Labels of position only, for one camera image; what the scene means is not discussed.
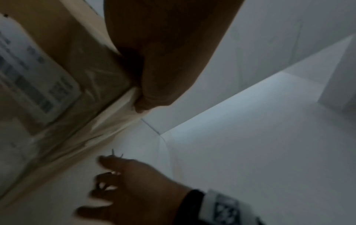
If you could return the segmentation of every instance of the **white floor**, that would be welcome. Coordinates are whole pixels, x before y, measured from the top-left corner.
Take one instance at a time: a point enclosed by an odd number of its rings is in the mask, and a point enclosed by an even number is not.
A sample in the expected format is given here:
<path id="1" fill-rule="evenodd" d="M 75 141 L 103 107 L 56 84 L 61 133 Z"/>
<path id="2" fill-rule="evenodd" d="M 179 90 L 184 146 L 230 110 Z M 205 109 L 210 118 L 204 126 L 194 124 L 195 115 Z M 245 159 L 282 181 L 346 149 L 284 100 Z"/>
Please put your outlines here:
<path id="1" fill-rule="evenodd" d="M 191 187 L 234 196 L 267 224 L 353 224 L 355 123 L 317 103 L 323 87 L 282 72 L 162 136 L 139 122 L 96 155 L 114 148 Z M 96 155 L 2 210 L 0 224 L 97 224 L 72 217 L 103 171 Z"/>

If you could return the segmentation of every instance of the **package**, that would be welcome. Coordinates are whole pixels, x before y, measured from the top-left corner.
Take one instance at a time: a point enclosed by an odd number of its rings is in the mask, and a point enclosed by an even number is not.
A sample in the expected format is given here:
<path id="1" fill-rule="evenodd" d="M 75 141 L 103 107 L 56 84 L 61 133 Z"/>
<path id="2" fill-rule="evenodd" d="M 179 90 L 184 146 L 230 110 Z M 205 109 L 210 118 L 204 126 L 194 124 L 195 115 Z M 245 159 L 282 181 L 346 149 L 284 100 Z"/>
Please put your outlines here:
<path id="1" fill-rule="evenodd" d="M 0 205 L 142 115 L 104 20 L 83 0 L 0 0 Z"/>

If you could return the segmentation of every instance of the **scissors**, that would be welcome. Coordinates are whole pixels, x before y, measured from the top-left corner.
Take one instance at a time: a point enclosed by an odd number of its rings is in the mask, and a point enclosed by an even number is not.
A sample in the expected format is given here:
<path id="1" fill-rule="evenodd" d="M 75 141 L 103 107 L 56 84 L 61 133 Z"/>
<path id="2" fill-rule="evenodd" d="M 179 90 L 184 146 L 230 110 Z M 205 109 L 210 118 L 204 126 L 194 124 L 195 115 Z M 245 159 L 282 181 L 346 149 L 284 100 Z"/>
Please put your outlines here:
<path id="1" fill-rule="evenodd" d="M 111 150 L 111 156 L 115 156 L 115 151 L 114 151 L 114 149 L 112 149 Z M 97 189 L 97 190 L 106 190 L 110 185 L 107 185 L 107 184 L 105 184 L 103 187 L 100 187 L 100 182 L 98 182 L 98 183 L 96 183 L 95 184 L 95 189 Z"/>

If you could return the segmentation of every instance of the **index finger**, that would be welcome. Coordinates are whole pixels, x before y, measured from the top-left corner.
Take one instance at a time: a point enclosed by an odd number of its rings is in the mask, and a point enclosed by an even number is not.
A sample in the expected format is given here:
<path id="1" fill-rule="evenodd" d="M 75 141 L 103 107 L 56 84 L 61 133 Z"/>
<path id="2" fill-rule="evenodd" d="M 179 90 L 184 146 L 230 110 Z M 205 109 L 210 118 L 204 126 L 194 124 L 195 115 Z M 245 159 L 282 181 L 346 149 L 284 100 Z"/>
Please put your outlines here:
<path id="1" fill-rule="evenodd" d="M 98 161 L 104 168 L 120 173 L 125 170 L 128 162 L 130 162 L 129 159 L 123 159 L 112 155 L 100 156 Z"/>

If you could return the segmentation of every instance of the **black wristband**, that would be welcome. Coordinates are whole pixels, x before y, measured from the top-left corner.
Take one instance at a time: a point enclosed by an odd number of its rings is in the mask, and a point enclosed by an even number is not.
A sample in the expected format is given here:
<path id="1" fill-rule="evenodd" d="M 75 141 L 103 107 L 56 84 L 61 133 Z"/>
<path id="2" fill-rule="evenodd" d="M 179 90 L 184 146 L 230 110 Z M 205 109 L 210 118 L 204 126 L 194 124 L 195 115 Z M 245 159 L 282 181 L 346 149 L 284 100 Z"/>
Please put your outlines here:
<path id="1" fill-rule="evenodd" d="M 204 195 L 199 190 L 189 192 L 178 208 L 173 225 L 206 225 L 198 219 Z"/>

